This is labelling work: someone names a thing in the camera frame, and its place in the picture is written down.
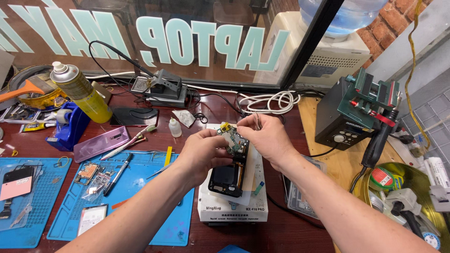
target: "white dropper bottle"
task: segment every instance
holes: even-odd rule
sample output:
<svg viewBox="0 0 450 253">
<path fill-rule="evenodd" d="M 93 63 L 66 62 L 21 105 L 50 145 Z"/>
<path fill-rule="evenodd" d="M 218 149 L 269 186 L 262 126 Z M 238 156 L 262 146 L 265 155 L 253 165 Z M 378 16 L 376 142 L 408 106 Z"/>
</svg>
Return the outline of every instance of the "white dropper bottle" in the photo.
<svg viewBox="0 0 450 253">
<path fill-rule="evenodd" d="M 172 117 L 170 118 L 169 121 L 169 129 L 173 137 L 176 138 L 181 136 L 181 125 L 176 119 Z"/>
</svg>

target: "yellow spray can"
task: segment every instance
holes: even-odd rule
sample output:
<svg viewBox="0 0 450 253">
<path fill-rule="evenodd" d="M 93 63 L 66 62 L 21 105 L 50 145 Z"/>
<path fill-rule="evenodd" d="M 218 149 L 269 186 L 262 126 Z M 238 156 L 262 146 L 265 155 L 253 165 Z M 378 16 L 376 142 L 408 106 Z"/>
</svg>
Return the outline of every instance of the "yellow spray can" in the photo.
<svg viewBox="0 0 450 253">
<path fill-rule="evenodd" d="M 76 66 L 53 63 L 52 81 L 95 123 L 107 122 L 113 112 Z"/>
</svg>

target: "purple phone back cover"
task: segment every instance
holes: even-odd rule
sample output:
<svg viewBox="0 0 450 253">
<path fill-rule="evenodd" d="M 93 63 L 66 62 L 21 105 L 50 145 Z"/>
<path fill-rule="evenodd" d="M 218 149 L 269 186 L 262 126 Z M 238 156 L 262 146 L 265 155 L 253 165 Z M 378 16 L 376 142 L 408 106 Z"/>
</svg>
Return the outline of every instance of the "purple phone back cover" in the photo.
<svg viewBox="0 0 450 253">
<path fill-rule="evenodd" d="M 114 136 L 122 134 L 122 136 L 113 139 Z M 130 140 L 130 136 L 126 127 L 122 126 L 117 129 L 108 131 L 102 135 L 92 139 L 83 141 L 73 146 L 73 156 L 76 163 L 81 163 L 91 157 L 104 153 L 113 148 L 119 147 Z"/>
</svg>

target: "spray can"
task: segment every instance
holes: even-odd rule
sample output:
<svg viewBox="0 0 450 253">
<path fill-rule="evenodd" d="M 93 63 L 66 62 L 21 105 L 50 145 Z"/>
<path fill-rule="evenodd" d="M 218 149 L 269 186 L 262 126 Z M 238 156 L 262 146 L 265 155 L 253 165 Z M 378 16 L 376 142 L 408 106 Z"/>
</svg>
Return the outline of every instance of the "spray can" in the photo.
<svg viewBox="0 0 450 253">
<path fill-rule="evenodd" d="M 95 123 L 107 122 L 113 112 L 76 66 L 53 63 L 52 81 Z"/>
</svg>

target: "glue tube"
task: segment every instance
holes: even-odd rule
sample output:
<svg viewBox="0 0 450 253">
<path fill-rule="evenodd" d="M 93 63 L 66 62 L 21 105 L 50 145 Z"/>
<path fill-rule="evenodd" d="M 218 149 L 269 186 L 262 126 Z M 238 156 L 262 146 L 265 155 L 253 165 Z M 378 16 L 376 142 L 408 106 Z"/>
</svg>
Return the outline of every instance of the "glue tube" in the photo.
<svg viewBox="0 0 450 253">
<path fill-rule="evenodd" d="M 34 123 L 34 124 L 26 124 L 26 125 L 22 125 L 20 127 L 20 132 L 19 133 L 24 133 L 24 132 L 30 132 L 30 131 L 36 131 L 36 130 L 42 130 L 42 129 L 47 129 L 49 127 L 54 127 L 56 126 L 55 123 Z"/>
</svg>

